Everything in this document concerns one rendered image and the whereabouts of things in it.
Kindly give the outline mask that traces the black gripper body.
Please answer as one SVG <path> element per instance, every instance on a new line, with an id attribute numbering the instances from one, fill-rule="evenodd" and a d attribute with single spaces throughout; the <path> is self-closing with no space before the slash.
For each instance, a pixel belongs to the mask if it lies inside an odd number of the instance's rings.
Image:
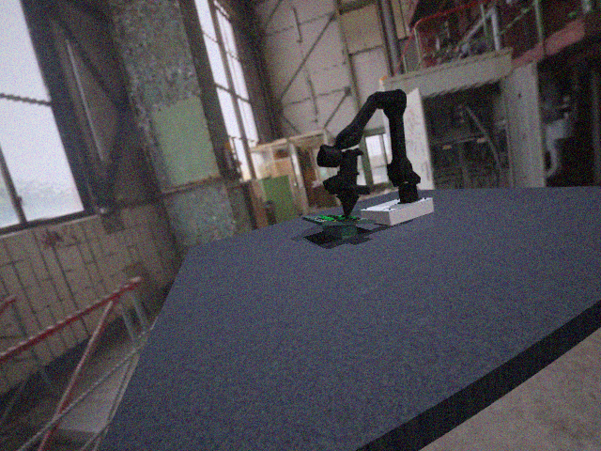
<path id="1" fill-rule="evenodd" d="M 370 187 L 368 185 L 360 185 L 357 184 L 357 177 L 360 175 L 360 171 L 358 168 L 340 168 L 341 171 L 345 173 L 345 178 L 347 181 L 347 187 L 336 187 L 333 190 L 329 191 L 329 194 L 338 194 L 338 195 L 359 195 L 359 194 L 370 194 Z"/>

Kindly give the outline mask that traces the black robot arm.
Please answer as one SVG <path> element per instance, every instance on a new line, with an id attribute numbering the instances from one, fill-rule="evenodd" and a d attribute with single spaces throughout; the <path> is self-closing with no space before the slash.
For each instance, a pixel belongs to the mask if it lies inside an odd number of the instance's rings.
<path id="1" fill-rule="evenodd" d="M 407 95 L 401 89 L 392 91 L 376 91 L 370 95 L 359 113 L 344 129 L 337 135 L 333 147 L 322 145 L 317 154 L 316 161 L 321 167 L 358 168 L 358 156 L 363 155 L 359 148 L 349 149 L 357 146 L 363 135 L 363 128 L 368 123 L 376 109 L 383 109 L 383 113 L 389 120 L 389 132 L 392 142 L 393 159 L 387 164 L 390 181 L 394 187 L 398 187 L 400 202 L 412 203 L 423 199 L 418 197 L 416 185 L 421 183 L 421 177 L 412 169 L 412 164 L 407 158 L 404 112 L 407 107 Z M 347 149 L 342 152 L 343 149 Z M 345 173 L 337 171 L 336 176 L 322 181 L 326 191 L 331 191 L 342 185 L 347 187 Z M 408 182 L 408 183 L 405 183 Z"/>

